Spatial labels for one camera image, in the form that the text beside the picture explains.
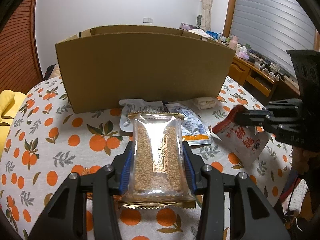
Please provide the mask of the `person right hand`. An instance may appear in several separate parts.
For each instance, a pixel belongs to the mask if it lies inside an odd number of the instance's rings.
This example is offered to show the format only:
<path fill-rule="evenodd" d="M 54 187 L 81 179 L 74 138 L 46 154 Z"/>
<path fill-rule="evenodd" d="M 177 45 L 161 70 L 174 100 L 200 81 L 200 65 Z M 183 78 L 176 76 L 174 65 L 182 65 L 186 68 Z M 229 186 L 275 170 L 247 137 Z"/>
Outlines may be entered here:
<path fill-rule="evenodd" d="M 319 152 L 292 147 L 292 167 L 304 180 L 319 180 Z"/>

